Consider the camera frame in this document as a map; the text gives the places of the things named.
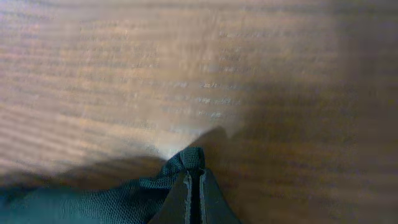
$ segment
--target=green cloth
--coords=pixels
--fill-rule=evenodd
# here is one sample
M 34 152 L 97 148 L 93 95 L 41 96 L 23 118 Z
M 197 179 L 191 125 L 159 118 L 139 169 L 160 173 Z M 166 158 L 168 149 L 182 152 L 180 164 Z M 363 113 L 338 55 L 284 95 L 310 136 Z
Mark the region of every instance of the green cloth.
M 114 189 L 2 189 L 0 223 L 147 223 L 160 210 L 181 171 L 204 168 L 202 149 L 189 147 L 167 161 L 156 177 L 131 180 Z

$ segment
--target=folded fabric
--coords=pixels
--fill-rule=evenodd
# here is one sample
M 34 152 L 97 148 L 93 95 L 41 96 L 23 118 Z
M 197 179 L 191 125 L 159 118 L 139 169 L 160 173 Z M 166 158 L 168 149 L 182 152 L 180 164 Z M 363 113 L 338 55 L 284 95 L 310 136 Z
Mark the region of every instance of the folded fabric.
M 205 168 L 199 147 L 179 152 L 156 177 L 119 187 L 0 190 L 0 223 L 239 223 Z

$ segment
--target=dark green fabric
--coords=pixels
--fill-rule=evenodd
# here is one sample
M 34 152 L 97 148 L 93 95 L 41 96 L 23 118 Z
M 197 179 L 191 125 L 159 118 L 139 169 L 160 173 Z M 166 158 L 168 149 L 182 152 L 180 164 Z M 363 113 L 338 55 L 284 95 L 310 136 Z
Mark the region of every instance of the dark green fabric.
M 2 189 L 0 223 L 147 223 L 160 210 L 180 171 L 204 168 L 202 149 L 189 147 L 167 161 L 156 177 L 110 190 Z

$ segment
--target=wood grain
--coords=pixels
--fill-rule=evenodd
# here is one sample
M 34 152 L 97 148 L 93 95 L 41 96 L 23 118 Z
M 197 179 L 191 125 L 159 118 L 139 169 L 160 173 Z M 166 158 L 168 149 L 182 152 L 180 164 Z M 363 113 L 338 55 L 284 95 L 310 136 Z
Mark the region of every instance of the wood grain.
M 397 39 L 386 0 L 0 1 L 1 185 L 192 144 L 243 223 L 397 223 Z

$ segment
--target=brown wooden floor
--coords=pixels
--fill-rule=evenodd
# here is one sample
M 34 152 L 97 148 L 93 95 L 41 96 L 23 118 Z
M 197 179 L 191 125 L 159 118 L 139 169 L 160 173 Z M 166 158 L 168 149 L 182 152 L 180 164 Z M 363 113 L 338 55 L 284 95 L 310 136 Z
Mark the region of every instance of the brown wooden floor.
M 2 0 L 0 183 L 108 187 L 200 138 L 243 223 L 398 223 L 397 76 L 395 0 Z

